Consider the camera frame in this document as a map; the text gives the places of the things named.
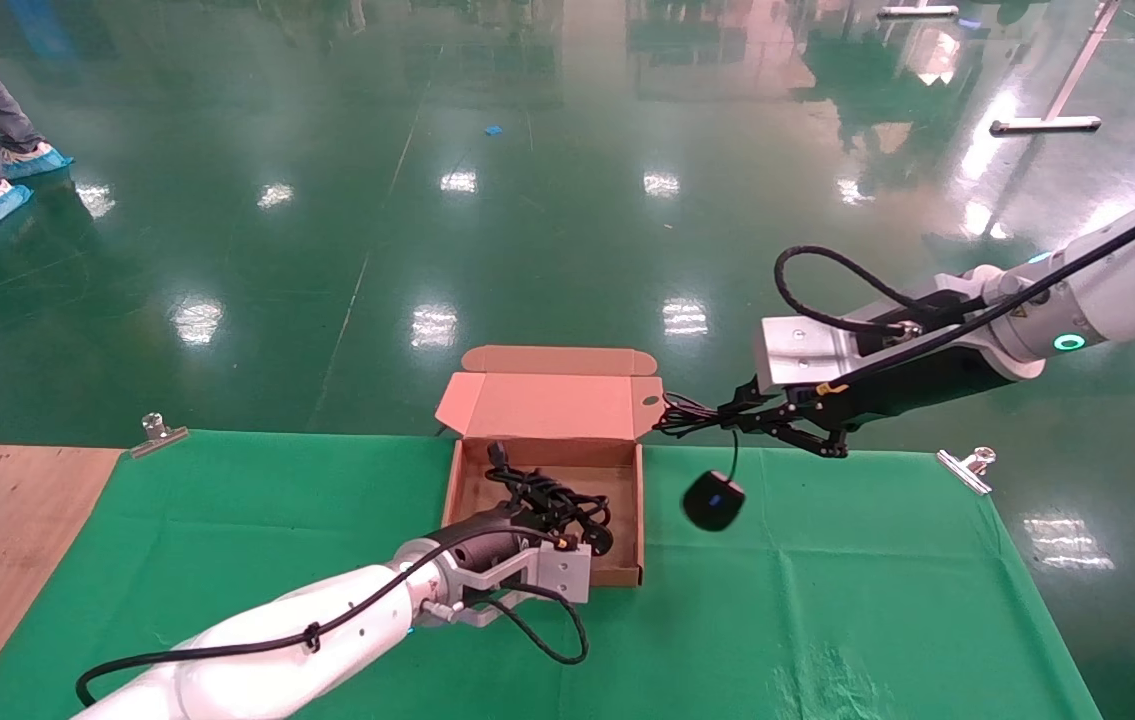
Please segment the white robotic arm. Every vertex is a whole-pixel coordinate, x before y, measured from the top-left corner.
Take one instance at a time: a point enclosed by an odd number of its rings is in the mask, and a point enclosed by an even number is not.
[[[337,618],[393,580],[394,575],[397,574],[388,566],[368,566],[337,575],[241,612],[174,650],[233,646],[304,633],[312,619]],[[407,637],[415,616],[411,587],[404,583],[358,618],[321,635],[319,652],[302,643],[251,655],[163,662],[77,717],[83,720],[288,717]]]
[[[801,305],[785,284],[785,262],[800,254],[840,261],[888,300],[842,318]],[[762,320],[756,377],[721,407],[673,396],[657,429],[676,437],[708,427],[765,433],[846,457],[847,433],[868,421],[1033,379],[1062,352],[1135,340],[1135,210],[1010,270],[939,274],[907,296],[822,246],[787,250],[776,282],[800,315]],[[794,427],[799,421],[823,433]]]
[[[555,529],[555,521],[502,503],[403,544],[388,564],[308,585],[171,651],[93,667],[78,681],[87,708],[76,717],[280,719],[370,665],[413,625],[486,626],[530,597],[561,603],[581,635],[580,656],[555,659],[585,660],[585,628],[571,603],[589,600],[590,546],[540,528]],[[490,596],[506,588],[514,589],[499,600]],[[93,702],[92,679],[138,665],[152,667]]]

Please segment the box flap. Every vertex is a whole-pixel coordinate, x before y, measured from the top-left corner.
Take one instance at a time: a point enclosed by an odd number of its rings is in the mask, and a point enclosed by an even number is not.
[[[484,346],[463,366],[435,416],[466,437],[634,441],[663,411],[655,360],[636,350]]]
[[[443,392],[438,410],[434,411],[435,418],[462,436],[468,434],[485,378],[486,375],[482,372],[453,372],[447,388]]]
[[[469,372],[538,372],[545,375],[654,375],[655,357],[630,348],[538,348],[484,345],[461,359]]]

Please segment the cardboard box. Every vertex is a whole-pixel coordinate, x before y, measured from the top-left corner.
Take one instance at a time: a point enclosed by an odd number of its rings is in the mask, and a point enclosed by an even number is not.
[[[486,449],[504,442],[508,463],[540,468],[585,495],[609,499],[614,544],[596,556],[591,585],[644,584],[644,446],[637,438],[664,405],[655,359],[621,348],[474,348],[452,375],[439,419],[461,433],[443,524],[508,500],[484,477]]]

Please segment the green tablecloth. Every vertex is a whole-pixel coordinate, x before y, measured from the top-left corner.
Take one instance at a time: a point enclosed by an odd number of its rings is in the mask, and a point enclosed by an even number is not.
[[[74,679],[96,662],[388,560],[438,524],[451,452],[201,430],[121,460],[1,652],[0,719],[72,715]],[[555,665],[503,620],[421,630],[301,717],[1099,717],[992,502],[933,457],[746,447],[741,518],[695,529],[678,499],[730,452],[645,449],[645,585],[581,606],[585,664]],[[561,609],[523,609],[573,652]]]

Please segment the green epoxy floor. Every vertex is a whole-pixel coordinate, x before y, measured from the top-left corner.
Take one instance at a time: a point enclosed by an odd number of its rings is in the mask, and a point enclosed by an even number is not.
[[[1069,108],[1105,126],[1039,140],[984,128],[1044,108],[1094,3],[877,6],[0,1],[0,76],[77,156],[0,228],[0,442],[128,446],[152,410],[434,433],[484,343],[644,348],[717,404],[787,312],[783,246],[909,286],[1134,208],[1135,3]],[[809,268],[812,304],[871,300]],[[852,439],[995,447],[1084,678],[1135,717],[1135,345]]]

